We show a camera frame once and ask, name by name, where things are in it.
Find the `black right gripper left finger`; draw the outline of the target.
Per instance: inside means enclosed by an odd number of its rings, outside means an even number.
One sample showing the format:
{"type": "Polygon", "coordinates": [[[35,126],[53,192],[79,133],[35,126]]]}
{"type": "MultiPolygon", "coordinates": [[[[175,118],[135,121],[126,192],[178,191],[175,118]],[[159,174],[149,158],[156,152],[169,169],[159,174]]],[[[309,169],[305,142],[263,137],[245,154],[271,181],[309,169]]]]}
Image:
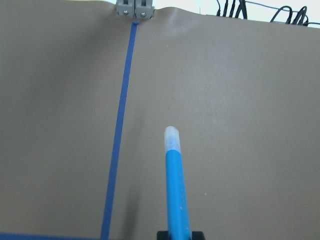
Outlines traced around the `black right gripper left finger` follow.
{"type": "Polygon", "coordinates": [[[170,240],[168,231],[160,230],[156,234],[156,240],[170,240]]]}

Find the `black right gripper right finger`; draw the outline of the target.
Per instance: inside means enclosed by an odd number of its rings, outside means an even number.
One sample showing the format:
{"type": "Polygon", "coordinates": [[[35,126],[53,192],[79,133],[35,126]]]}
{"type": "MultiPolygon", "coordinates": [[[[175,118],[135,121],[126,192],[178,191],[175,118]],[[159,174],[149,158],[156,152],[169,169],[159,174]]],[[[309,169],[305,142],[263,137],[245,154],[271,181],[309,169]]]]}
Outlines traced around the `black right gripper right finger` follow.
{"type": "Polygon", "coordinates": [[[202,231],[192,231],[191,239],[192,240],[205,240],[205,235],[202,231]]]}

